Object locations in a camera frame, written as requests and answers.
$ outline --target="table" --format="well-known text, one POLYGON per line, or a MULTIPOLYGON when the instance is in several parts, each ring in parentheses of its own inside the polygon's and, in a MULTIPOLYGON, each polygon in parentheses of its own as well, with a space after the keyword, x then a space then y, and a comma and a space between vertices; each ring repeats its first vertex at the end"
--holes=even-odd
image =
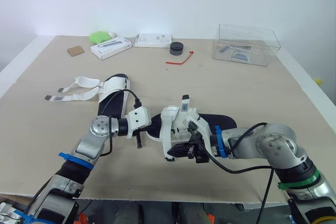
MULTIPOLYGON (((48 44, 52 38, 39 40, 48 44)), ((297 63, 293 63, 284 49, 278 54, 283 63, 276 58, 269 67, 260 67, 212 59, 211 40, 179 41, 185 46, 182 56, 171 56, 168 49, 162 48, 131 48, 104 61, 90 52, 87 37, 57 36, 35 60, 36 45, 43 43, 33 41, 35 45, 23 52, 30 57, 18 56, 12 66, 0 73, 0 93, 3 94, 0 99, 3 133, 0 170, 5 174, 0 180, 0 193, 35 194, 62 165, 58 153, 70 152, 97 114, 98 99, 52 103, 44 100, 45 95, 57 94, 58 88, 69 85, 76 76, 103 80, 116 73, 129 76, 131 89, 152 116, 165 106, 179 105, 182 95, 189 94, 191 107, 198 108, 199 113, 229 115, 238 126, 248 127, 261 121, 289 125, 296 132, 298 143, 336 188, 336 176, 330 165, 336 147, 334 105, 321 93, 317 97, 318 87, 304 77, 305 72, 295 66, 297 63), (67 48, 77 45, 85 53, 70 57, 67 48), (194 54, 184 65, 165 64, 181 61, 189 50, 194 54), (283 64, 287 69, 299 69, 299 73, 293 75, 300 84, 283 64), (21 74, 18 68, 26 70, 21 74), (320 112, 307 95, 315 102, 326 101, 324 105, 316 103, 320 112)), ((132 106, 129 96, 127 111, 132 106)), ((195 164, 182 158, 167 162, 160 143, 145 134, 142 139, 144 147, 137 150, 135 139, 114 138, 112 155, 99 159, 81 197, 261 202, 268 170, 232 175, 211 163, 195 164)), ((263 159, 223 159, 221 162, 231 169, 267 164, 263 159)), ((268 202, 283 204, 287 196, 278 190, 277 182, 278 178, 274 178, 268 202)))

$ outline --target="orange object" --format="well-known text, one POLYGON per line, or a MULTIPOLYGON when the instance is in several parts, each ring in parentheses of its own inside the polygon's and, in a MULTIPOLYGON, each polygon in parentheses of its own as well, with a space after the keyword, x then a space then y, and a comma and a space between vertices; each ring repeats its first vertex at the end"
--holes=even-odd
POLYGON ((215 216, 211 215, 211 214, 208 214, 208 218, 211 222, 211 224, 214 224, 215 223, 215 216))
POLYGON ((185 63, 187 60, 189 60, 189 58, 191 57, 191 55, 193 55, 194 51, 189 51, 189 56, 188 58, 186 58, 183 62, 170 62, 170 61, 166 61, 167 64, 173 64, 173 65, 182 65, 183 63, 185 63))
POLYGON ((89 223, 88 216, 80 212, 79 220, 75 220, 73 224, 88 224, 88 223, 89 223))

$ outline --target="blue tape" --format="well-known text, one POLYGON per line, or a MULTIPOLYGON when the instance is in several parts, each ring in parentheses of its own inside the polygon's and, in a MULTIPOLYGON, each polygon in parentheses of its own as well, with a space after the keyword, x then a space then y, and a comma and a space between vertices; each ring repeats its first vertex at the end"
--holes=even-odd
POLYGON ((225 151, 224 151, 224 147, 223 147, 223 141, 222 141, 222 130, 221 128, 217 125, 215 126, 215 130, 216 130, 216 136, 217 136, 217 141, 218 141, 218 148, 219 148, 219 152, 221 154, 221 157, 226 157, 225 151))
POLYGON ((55 224, 53 223, 52 221, 49 221, 49 220, 44 220, 44 219, 34 219, 34 216, 33 215, 26 215, 25 213, 19 211, 19 210, 14 210, 13 211, 14 213, 16 213, 17 215, 20 215, 22 218, 25 219, 25 224, 28 224, 28 223, 32 223, 32 222, 43 222, 43 223, 46 223, 46 224, 55 224))
POLYGON ((60 152, 58 154, 58 156, 64 158, 65 160, 69 160, 69 161, 72 161, 74 163, 77 163, 77 164, 80 164, 82 166, 85 166, 86 168, 89 168, 90 170, 93 169, 93 165, 91 165, 90 163, 80 159, 80 158, 77 158, 77 157, 74 157, 74 156, 71 156, 70 154, 65 154, 63 152, 60 152))

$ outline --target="black round container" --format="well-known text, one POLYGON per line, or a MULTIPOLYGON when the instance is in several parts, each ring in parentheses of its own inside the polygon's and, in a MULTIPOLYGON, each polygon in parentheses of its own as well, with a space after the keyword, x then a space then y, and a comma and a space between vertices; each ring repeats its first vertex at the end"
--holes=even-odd
POLYGON ((183 51, 183 44, 180 42, 173 42, 170 44, 170 53, 172 55, 181 55, 183 51))

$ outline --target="white product box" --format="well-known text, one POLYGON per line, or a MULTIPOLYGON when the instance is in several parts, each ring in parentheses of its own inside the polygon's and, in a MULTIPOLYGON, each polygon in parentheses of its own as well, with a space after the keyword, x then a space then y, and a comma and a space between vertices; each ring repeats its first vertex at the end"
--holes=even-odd
POLYGON ((130 41, 123 37, 116 37, 92 46, 91 52, 93 52, 99 59, 105 60, 106 58, 116 55, 130 47, 132 47, 130 41))
POLYGON ((171 43, 171 34, 138 34, 135 38, 134 46, 169 48, 171 43))

